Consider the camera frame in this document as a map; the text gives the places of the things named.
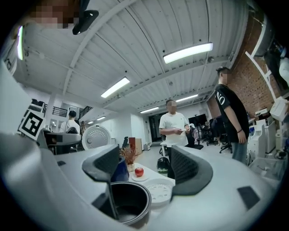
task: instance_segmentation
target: metal pot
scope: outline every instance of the metal pot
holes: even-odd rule
[[[111,187],[118,221],[134,228],[145,225],[149,220],[152,202],[149,191],[134,182],[114,182]]]

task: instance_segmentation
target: blue jeans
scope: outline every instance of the blue jeans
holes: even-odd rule
[[[246,156],[247,156],[247,144],[245,143],[231,143],[232,151],[233,151],[233,159],[236,161],[240,161],[243,164],[246,164]]]

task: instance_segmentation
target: white t-shirt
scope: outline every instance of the white t-shirt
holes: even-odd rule
[[[77,130],[77,133],[80,134],[80,126],[74,120],[68,120],[67,122],[63,122],[60,126],[59,132],[65,133],[71,127],[75,127]]]
[[[189,123],[185,119],[182,113],[176,112],[176,114],[172,115],[167,113],[161,117],[159,122],[159,128],[161,129],[184,129],[186,125]],[[172,145],[180,145],[186,146],[188,144],[188,140],[186,138],[186,132],[183,132],[180,135],[172,134],[166,135],[167,146],[171,147]]]

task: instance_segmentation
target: dried flower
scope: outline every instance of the dried flower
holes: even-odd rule
[[[127,165],[133,164],[135,162],[135,150],[131,150],[130,148],[123,148],[120,151],[120,155],[125,158]]]

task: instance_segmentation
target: doorway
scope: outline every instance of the doorway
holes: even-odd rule
[[[149,125],[153,142],[162,141],[161,134],[159,133],[159,122],[164,114],[166,113],[156,114],[149,117]]]

